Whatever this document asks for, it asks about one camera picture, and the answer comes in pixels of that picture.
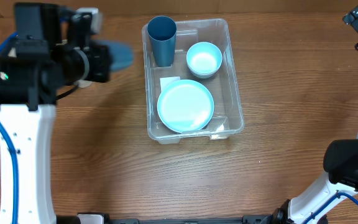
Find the light blue bowl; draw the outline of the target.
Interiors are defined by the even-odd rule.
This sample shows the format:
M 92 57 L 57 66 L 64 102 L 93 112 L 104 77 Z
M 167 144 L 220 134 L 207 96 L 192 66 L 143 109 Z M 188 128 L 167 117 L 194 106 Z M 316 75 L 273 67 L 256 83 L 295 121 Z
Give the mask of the light blue bowl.
M 220 69 L 222 62 L 222 52 L 211 42 L 198 42 L 186 53 L 186 64 L 198 78 L 212 77 Z

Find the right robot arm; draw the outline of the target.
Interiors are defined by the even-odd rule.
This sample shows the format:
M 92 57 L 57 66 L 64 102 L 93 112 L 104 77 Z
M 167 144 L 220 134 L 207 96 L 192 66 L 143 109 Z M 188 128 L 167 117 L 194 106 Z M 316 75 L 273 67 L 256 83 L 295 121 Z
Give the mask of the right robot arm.
M 322 174 L 299 196 L 287 200 L 263 223 L 327 223 L 327 213 L 345 199 L 358 206 L 358 134 L 333 141 L 323 159 Z

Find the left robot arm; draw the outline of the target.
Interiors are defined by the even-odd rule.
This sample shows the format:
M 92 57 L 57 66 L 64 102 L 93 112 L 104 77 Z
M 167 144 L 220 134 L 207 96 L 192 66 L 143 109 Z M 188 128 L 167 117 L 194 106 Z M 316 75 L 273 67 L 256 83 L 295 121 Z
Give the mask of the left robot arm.
M 131 49 L 93 40 L 99 9 L 18 2 L 16 30 L 0 45 L 0 223 L 109 223 L 103 213 L 55 213 L 50 144 L 60 89 L 105 83 L 128 67 Z

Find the light blue plate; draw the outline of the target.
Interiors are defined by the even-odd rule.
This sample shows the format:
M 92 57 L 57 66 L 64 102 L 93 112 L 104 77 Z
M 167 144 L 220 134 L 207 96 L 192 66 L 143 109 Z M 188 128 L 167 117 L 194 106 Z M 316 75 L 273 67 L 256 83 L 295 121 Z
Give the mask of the light blue plate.
M 161 91 L 157 112 L 161 122 L 176 133 L 199 131 L 213 117 L 214 98 L 200 82 L 177 80 Z

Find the cream cup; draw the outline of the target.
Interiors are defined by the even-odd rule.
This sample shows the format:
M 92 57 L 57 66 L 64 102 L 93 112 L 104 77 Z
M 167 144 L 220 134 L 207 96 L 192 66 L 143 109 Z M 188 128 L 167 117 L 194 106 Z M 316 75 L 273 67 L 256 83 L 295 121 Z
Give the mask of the cream cup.
M 88 80 L 78 80 L 76 82 L 76 85 L 79 88 L 86 88 L 86 87 L 89 87 L 92 83 L 93 83 L 92 81 L 88 81 Z

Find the blue cup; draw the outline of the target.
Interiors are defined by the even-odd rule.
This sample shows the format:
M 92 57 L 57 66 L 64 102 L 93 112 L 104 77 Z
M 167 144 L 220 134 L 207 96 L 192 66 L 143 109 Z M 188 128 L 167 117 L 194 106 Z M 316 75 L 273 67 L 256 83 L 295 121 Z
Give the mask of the blue cup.
M 105 45 L 109 49 L 109 54 L 112 58 L 110 72 L 118 72 L 133 64 L 134 52 L 129 45 L 112 40 L 96 40 L 96 43 Z
M 159 67 L 169 67 L 173 64 L 175 54 L 175 21 L 167 16 L 157 16 L 148 23 L 147 33 L 156 64 Z

